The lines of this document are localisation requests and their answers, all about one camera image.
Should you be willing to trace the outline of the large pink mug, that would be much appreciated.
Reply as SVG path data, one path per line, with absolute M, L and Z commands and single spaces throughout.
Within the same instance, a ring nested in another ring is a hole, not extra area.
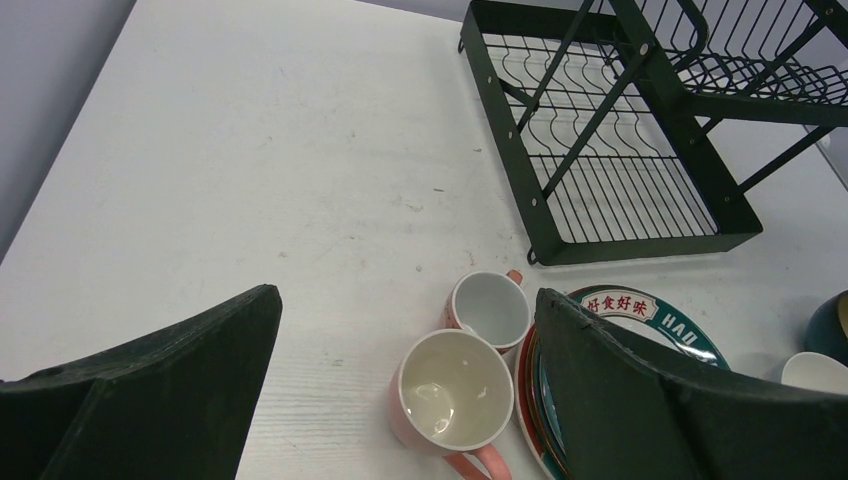
M 510 479 L 494 440 L 514 408 L 514 383 L 502 355 L 459 329 L 420 337 L 395 369 L 388 421 L 418 453 L 441 457 L 464 479 Z

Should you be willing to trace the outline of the small pink mug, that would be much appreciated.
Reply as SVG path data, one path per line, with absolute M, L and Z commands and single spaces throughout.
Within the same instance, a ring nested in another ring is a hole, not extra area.
M 475 271 L 461 277 L 448 294 L 441 328 L 470 332 L 500 354 L 520 344 L 532 324 L 532 312 L 522 290 L 523 274 Z

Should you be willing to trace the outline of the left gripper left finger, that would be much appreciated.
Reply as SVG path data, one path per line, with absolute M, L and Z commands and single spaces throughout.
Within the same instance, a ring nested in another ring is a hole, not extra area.
M 251 288 L 1 386 L 5 479 L 232 479 L 283 313 Z

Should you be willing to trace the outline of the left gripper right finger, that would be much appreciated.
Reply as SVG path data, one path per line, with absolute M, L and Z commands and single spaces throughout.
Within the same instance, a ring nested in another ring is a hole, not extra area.
M 576 479 L 843 479 L 847 399 L 721 369 L 542 288 L 541 359 Z

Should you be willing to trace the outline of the green rimmed white plate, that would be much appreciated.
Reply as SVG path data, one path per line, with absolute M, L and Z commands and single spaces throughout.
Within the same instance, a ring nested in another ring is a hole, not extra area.
M 728 370 L 718 347 L 679 309 L 647 292 L 622 285 L 593 285 L 569 296 L 586 309 L 688 357 Z M 536 462 L 548 479 L 569 479 L 564 438 L 541 365 L 536 327 L 517 349 L 513 381 L 518 424 Z

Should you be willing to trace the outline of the black wire dish rack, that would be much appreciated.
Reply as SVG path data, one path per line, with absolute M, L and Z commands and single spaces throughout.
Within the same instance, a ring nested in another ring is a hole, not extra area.
M 847 123 L 837 1 L 473 1 L 469 62 L 530 264 L 729 251 L 747 192 Z

